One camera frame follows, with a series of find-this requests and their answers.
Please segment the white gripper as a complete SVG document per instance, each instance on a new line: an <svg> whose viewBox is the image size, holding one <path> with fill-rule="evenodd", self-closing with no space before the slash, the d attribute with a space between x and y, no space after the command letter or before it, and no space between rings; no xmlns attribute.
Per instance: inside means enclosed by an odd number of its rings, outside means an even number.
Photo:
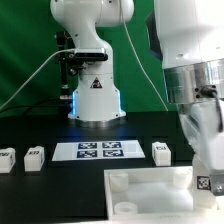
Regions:
<svg viewBox="0 0 224 224"><path fill-rule="evenodd" d="M183 133L209 171L224 171L224 102L219 101L222 116L218 114L214 100L178 106ZM214 196L224 195L224 176L211 175L211 192Z"/></svg>

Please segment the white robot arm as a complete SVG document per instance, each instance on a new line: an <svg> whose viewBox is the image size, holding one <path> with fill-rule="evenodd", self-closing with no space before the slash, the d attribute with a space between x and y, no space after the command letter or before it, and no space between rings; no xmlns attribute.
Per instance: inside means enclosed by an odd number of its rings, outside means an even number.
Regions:
<svg viewBox="0 0 224 224"><path fill-rule="evenodd" d="M79 75L73 118L85 125L125 115L113 85L113 50L96 29L125 24L133 0L51 0L70 34L69 62ZM167 99L205 166L213 195L224 195L224 0L154 0L146 20L151 51L162 61Z"/></svg>

